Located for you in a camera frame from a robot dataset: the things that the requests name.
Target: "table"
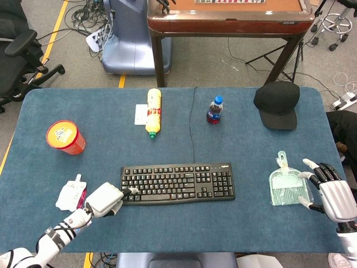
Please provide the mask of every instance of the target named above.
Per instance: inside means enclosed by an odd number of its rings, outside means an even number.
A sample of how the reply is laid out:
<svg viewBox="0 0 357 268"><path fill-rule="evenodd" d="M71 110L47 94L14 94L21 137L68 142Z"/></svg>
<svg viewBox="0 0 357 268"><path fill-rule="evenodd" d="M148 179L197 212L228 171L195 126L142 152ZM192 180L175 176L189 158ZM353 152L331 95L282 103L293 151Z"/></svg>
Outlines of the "table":
<svg viewBox="0 0 357 268"><path fill-rule="evenodd" d="M120 168L138 164L231 162L236 199L176 205L125 206L115 217L94 219L67 252L339 252L336 224L301 205L270 204L268 178L279 150L291 167L302 159L327 162L343 175L320 94L302 88L294 131L265 128L253 105L256 88L164 88L162 130L155 140L134 125L135 104L148 89L36 89L22 105L0 177L0 252L35 249L45 229L70 213L55 202L77 173L88 194ZM206 121L212 99L224 98L222 120ZM86 139L71 156L46 143L48 127L74 121ZM312 188L316 203L321 203Z"/></svg>
<svg viewBox="0 0 357 268"><path fill-rule="evenodd" d="M315 19L308 0L267 0L265 3L199 4L180 0L162 13L148 1L148 25L158 87L165 87L161 40L164 37L253 37L287 41L266 83L275 81Z"/></svg>

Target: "black keyboard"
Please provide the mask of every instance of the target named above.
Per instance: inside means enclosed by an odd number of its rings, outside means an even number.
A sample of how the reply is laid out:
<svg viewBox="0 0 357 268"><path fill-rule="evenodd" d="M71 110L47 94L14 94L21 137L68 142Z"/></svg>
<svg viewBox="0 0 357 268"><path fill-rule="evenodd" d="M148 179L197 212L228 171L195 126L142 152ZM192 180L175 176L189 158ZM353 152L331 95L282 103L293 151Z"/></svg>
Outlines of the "black keyboard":
<svg viewBox="0 0 357 268"><path fill-rule="evenodd" d="M177 204L235 198L230 163L124 166L121 189L139 192L126 205Z"/></svg>

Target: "yellow bottle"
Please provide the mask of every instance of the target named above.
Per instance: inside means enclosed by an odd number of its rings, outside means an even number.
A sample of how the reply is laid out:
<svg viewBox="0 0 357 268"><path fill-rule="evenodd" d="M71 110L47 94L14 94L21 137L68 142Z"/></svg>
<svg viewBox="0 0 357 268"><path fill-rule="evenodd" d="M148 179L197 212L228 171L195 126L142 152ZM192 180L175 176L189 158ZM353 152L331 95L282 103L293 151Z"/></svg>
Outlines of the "yellow bottle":
<svg viewBox="0 0 357 268"><path fill-rule="evenodd" d="M146 131L150 138L155 138L161 124L161 91L152 88L147 93L147 122Z"/></svg>

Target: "green bottle cap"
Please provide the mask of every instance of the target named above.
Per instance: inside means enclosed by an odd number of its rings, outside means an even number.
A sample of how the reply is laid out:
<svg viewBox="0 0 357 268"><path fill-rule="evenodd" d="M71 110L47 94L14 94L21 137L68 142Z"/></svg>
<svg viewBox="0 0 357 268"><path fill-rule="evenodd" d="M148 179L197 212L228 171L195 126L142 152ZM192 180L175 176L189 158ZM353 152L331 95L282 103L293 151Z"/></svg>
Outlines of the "green bottle cap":
<svg viewBox="0 0 357 268"><path fill-rule="evenodd" d="M156 132L149 132L150 138L155 138L156 137Z"/></svg>

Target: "stool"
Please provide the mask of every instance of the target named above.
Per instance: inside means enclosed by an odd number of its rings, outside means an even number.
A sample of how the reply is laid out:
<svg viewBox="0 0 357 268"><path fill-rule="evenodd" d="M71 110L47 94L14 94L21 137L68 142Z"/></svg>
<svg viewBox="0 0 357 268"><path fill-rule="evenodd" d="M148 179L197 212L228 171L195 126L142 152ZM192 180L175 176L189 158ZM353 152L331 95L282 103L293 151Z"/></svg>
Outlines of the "stool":
<svg viewBox="0 0 357 268"><path fill-rule="evenodd" d="M329 46L330 51L334 51L340 42L344 42L348 38L348 33L352 30L352 22L349 18L347 18L347 14L351 11L351 9L353 8L355 9L354 17L357 17L357 0L337 0L337 1L346 7L342 11L342 13L327 14L325 17L319 19L319 21L311 27L311 32L316 32L319 23L322 23L323 26L323 29L311 41L313 45L317 45L319 43L319 35L325 32L325 30L340 35L339 40L336 43Z"/></svg>

